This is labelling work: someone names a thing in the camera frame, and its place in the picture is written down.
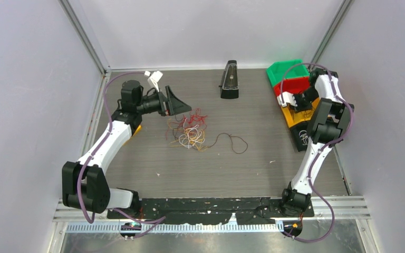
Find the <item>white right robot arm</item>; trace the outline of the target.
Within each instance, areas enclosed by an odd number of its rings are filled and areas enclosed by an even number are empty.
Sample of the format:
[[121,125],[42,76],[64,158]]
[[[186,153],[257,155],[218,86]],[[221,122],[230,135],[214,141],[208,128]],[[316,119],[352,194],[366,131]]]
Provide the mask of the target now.
[[303,161],[282,192],[279,209],[284,216],[297,216],[309,208],[320,168],[332,148],[343,140],[354,110],[339,91],[336,72],[317,66],[308,80],[310,85],[303,93],[282,92],[277,98],[283,108],[319,101],[307,125],[308,143]]

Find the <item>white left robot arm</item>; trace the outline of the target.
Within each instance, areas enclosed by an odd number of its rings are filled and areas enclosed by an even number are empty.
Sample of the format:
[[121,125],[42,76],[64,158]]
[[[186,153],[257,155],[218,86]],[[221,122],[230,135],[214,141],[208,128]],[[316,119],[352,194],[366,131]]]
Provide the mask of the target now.
[[124,82],[118,107],[110,115],[104,133],[76,162],[64,164],[62,201],[65,206],[93,213],[120,208],[128,218],[135,218],[140,213],[137,192],[109,187],[105,174],[110,163],[140,128],[143,115],[157,112],[161,116],[172,116],[192,110],[190,105],[174,95],[170,86],[166,86],[164,91],[155,89],[148,94],[144,94],[143,90],[136,80]]

